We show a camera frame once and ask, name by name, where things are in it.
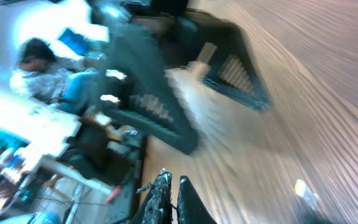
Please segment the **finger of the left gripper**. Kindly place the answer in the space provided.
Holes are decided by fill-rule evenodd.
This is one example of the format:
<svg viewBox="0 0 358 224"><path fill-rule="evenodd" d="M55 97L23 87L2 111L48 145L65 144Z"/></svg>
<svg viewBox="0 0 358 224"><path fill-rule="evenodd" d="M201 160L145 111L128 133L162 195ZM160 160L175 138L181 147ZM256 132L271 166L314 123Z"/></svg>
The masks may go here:
<svg viewBox="0 0 358 224"><path fill-rule="evenodd" d="M219 19L200 22L200 34L215 49L202 84L255 111L271 106L270 96L252 62L244 31Z"/></svg>
<svg viewBox="0 0 358 224"><path fill-rule="evenodd" d="M102 104L105 115L184 154L191 154L198 147L198 132L168 83L163 58L153 39L113 38L104 67L126 76L119 103Z"/></svg>

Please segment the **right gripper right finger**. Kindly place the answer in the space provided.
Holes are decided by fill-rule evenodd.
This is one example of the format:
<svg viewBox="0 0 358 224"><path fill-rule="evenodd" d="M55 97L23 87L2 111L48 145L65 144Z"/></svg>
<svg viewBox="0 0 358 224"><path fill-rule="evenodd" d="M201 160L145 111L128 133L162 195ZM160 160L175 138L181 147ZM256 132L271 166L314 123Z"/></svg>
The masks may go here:
<svg viewBox="0 0 358 224"><path fill-rule="evenodd" d="M180 177L177 200L179 224L217 224L207 211L189 177Z"/></svg>

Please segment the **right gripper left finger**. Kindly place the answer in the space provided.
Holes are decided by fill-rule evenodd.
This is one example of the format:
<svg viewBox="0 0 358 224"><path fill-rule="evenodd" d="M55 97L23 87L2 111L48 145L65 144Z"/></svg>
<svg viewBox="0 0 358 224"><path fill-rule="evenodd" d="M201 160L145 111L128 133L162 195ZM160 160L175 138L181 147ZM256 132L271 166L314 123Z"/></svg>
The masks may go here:
<svg viewBox="0 0 358 224"><path fill-rule="evenodd" d="M129 224L171 224L172 223L172 174L162 169L154 182L137 189L140 194L148 190L136 214Z"/></svg>

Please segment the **black USB-A to C cable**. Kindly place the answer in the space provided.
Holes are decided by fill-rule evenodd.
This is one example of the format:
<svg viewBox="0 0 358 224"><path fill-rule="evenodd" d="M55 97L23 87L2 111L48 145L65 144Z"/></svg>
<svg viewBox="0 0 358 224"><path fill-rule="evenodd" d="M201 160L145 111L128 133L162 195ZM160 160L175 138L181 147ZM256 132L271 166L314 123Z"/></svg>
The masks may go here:
<svg viewBox="0 0 358 224"><path fill-rule="evenodd" d="M296 195L301 199L303 205L306 207L306 213L301 216L301 222L304 224L333 224L326 218L320 215L316 208L318 204L318 195L314 193L306 184L305 181L297 179L294 186Z"/></svg>

